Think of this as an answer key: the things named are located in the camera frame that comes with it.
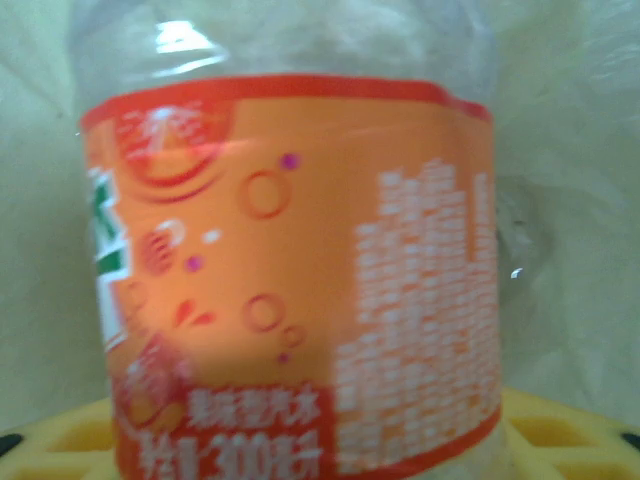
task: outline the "yellow plastic crate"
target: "yellow plastic crate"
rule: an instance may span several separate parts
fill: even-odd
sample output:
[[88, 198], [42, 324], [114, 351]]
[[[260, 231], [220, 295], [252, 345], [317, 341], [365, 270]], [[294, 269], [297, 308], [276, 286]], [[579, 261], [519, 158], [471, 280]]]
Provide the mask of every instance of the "yellow plastic crate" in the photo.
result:
[[[520, 480], [640, 480], [639, 429], [509, 389], [504, 398]], [[8, 434], [24, 441], [0, 457], [0, 480], [118, 478], [107, 400]]]

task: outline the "orange label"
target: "orange label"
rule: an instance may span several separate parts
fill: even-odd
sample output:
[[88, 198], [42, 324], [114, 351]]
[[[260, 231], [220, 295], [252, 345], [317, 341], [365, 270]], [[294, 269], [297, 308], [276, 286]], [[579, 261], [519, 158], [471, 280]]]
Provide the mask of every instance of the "orange label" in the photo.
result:
[[497, 425], [492, 127], [438, 86], [212, 79], [87, 131], [125, 479], [401, 479]]

